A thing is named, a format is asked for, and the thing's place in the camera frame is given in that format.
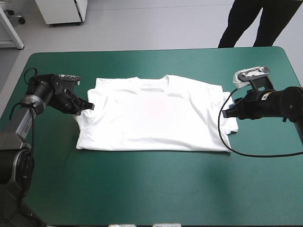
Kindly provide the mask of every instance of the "gray floor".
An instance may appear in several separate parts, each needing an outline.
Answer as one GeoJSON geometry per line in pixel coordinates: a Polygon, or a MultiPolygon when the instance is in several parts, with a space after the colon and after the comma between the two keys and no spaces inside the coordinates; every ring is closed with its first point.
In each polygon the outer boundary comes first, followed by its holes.
{"type": "MultiPolygon", "coordinates": [[[[25,48],[0,49],[0,116],[26,61],[35,52],[215,48],[226,28],[232,3],[233,0],[89,0],[87,18],[81,26],[51,27],[45,24],[34,0],[12,0],[10,8],[27,20],[24,25],[13,22],[25,48]]],[[[252,46],[259,16],[236,46],[252,46]]],[[[302,19],[301,7],[275,42],[285,49],[301,84],[302,19]]]]}

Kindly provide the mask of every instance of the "folded shirt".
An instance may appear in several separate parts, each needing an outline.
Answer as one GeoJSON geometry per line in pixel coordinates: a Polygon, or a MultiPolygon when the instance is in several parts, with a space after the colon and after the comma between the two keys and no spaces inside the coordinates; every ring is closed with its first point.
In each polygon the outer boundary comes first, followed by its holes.
{"type": "MultiPolygon", "coordinates": [[[[219,85],[166,75],[161,79],[96,79],[88,91],[94,110],[74,116],[77,149],[228,151],[218,133],[218,114],[229,92],[219,85]]],[[[238,131],[221,116],[222,138],[238,131]]]]}

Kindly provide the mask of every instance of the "black cable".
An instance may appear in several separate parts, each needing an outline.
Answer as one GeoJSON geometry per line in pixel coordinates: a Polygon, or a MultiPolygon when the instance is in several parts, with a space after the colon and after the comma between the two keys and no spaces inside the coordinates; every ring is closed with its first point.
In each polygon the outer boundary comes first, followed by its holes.
{"type": "Polygon", "coordinates": [[[23,79],[24,79],[24,82],[25,82],[27,85],[29,85],[29,86],[31,87],[31,89],[34,91],[34,85],[28,83],[27,80],[26,80],[26,75],[27,75],[27,73],[28,73],[29,71],[31,71],[31,70],[35,70],[35,74],[34,74],[34,76],[33,76],[34,78],[38,75],[38,70],[37,70],[36,68],[30,68],[30,69],[28,69],[28,70],[25,71],[24,76],[23,76],[23,79]]]}
{"type": "Polygon", "coordinates": [[[242,155],[242,156],[246,156],[246,157],[290,157],[290,156],[296,156],[296,155],[303,155],[303,151],[301,152],[296,152],[296,153],[290,153],[290,154],[283,154],[283,155],[249,155],[249,154],[244,154],[241,152],[238,152],[232,148],[230,148],[223,140],[222,135],[221,135],[221,130],[220,130],[220,117],[221,117],[221,112],[224,108],[224,106],[226,105],[226,103],[228,102],[228,100],[231,98],[231,96],[233,95],[233,93],[235,93],[238,89],[235,89],[231,92],[231,94],[228,96],[228,98],[226,99],[226,101],[223,103],[220,112],[219,112],[219,116],[218,116],[218,132],[219,132],[219,136],[220,139],[222,141],[222,143],[224,144],[224,146],[228,149],[231,150],[232,152],[238,154],[238,155],[242,155]]]}

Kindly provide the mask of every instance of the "leg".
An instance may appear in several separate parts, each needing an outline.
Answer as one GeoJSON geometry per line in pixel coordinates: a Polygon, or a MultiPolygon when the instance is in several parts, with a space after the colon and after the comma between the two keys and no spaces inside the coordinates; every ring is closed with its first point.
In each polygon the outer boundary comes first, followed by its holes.
{"type": "Polygon", "coordinates": [[[265,0],[254,46],[272,46],[302,1],[265,0]]]}
{"type": "Polygon", "coordinates": [[[235,0],[228,16],[228,26],[218,48],[234,47],[243,32],[256,19],[262,0],[235,0]]]}

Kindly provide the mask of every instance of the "white cabinet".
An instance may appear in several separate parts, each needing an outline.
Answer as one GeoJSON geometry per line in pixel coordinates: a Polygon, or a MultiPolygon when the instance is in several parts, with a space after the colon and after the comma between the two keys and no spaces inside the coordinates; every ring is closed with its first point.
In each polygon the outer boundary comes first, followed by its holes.
{"type": "Polygon", "coordinates": [[[36,0],[46,24],[82,22],[87,0],[36,0]]]}
{"type": "Polygon", "coordinates": [[[24,45],[0,7],[0,47],[17,47],[23,49],[24,45]]]}

